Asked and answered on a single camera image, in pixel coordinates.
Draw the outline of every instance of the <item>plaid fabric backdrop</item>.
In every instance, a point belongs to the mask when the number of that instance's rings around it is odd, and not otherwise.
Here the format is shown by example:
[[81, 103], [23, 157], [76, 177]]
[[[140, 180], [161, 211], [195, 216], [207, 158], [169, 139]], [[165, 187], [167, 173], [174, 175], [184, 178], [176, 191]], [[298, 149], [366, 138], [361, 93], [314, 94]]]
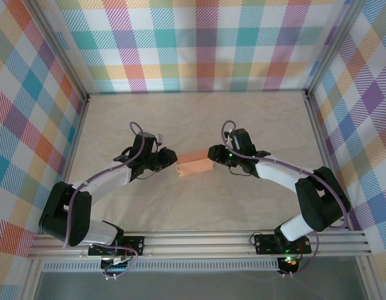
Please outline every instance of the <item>plaid fabric backdrop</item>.
[[369, 0], [315, 93], [318, 117], [386, 286], [386, 0]]
[[14, 299], [82, 101], [21, 0], [0, 0], [0, 299]]
[[349, 0], [40, 0], [94, 93], [302, 89]]

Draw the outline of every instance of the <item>orange block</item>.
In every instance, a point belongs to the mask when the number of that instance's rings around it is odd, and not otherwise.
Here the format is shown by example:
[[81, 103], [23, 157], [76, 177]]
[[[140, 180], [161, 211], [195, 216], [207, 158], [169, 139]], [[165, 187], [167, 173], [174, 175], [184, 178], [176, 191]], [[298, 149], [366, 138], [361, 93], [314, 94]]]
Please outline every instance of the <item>orange block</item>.
[[202, 150], [178, 156], [176, 167], [179, 176], [209, 171], [214, 168], [214, 162], [207, 157], [208, 150]]

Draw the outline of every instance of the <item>beige floor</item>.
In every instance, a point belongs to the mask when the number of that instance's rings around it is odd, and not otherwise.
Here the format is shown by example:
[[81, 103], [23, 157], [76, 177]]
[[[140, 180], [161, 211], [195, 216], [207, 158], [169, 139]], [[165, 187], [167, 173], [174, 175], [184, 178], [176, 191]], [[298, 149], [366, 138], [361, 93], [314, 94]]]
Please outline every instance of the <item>beige floor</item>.
[[[220, 144], [227, 119], [246, 128], [257, 150], [299, 166], [322, 164], [299, 92], [100, 95], [91, 99], [70, 182], [108, 167], [132, 145], [129, 121], [162, 133], [164, 145], [182, 154]], [[299, 211], [297, 196], [273, 182], [233, 176], [220, 165], [178, 177], [171, 166], [113, 191], [92, 218], [126, 231], [273, 229]]]

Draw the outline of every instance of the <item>black bracket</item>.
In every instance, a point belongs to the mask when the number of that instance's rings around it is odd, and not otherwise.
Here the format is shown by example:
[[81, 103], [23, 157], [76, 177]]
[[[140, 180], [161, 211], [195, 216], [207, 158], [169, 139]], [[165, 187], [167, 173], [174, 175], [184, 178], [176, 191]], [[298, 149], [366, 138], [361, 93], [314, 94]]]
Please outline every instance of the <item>black bracket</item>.
[[[144, 249], [144, 236], [124, 236], [120, 238], [119, 245], [123, 247], [133, 248], [139, 255], [142, 255]], [[87, 255], [111, 258], [116, 255], [125, 255], [126, 252], [125, 250], [121, 249], [117, 250], [116, 253], [114, 253], [114, 250], [112, 249], [92, 245], [89, 247]]]
[[302, 236], [290, 245], [285, 246], [282, 251], [275, 242], [274, 234], [256, 234], [254, 236], [256, 254], [310, 254], [312, 252], [310, 240]]

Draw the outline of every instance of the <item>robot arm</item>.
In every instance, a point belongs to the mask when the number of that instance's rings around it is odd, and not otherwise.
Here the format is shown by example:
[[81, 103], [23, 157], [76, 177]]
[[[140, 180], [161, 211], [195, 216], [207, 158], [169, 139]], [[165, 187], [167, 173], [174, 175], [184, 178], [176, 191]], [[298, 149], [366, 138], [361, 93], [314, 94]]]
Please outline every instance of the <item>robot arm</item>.
[[[224, 134], [226, 138], [230, 139], [234, 152], [253, 157], [253, 159], [237, 156], [224, 145], [212, 146], [208, 153], [209, 159], [230, 168], [240, 166], [243, 172], [249, 175], [274, 181], [297, 194], [301, 214], [282, 223], [274, 231], [274, 239], [281, 252], [306, 234], [312, 231], [323, 231], [342, 217], [339, 204], [321, 183], [308, 174], [296, 172], [274, 163], [276, 157], [269, 152], [257, 152], [245, 129], [236, 129]], [[267, 161], [255, 159], [265, 157]], [[301, 170], [312, 173], [325, 181], [342, 200], [346, 211], [350, 210], [350, 202], [330, 169], [320, 167], [314, 171], [305, 168]]]
[[[157, 138], [155, 135], [145, 132], [144, 147], [140, 155], [130, 163], [116, 168], [138, 153], [142, 140], [141, 134], [137, 134], [133, 146], [125, 149], [120, 156], [114, 158], [110, 171], [93, 179], [76, 194], [68, 245], [77, 246], [82, 242], [117, 245], [122, 239], [124, 231], [109, 222], [91, 220], [92, 205], [113, 189], [138, 178], [144, 170], [149, 169], [158, 173], [177, 161], [174, 151], [166, 147], [158, 151], [161, 137]], [[157, 146], [156, 152], [152, 152], [154, 145]], [[65, 240], [68, 205], [72, 194], [83, 182], [67, 184], [61, 181], [54, 185], [39, 220], [39, 227], [43, 231], [61, 241]]]

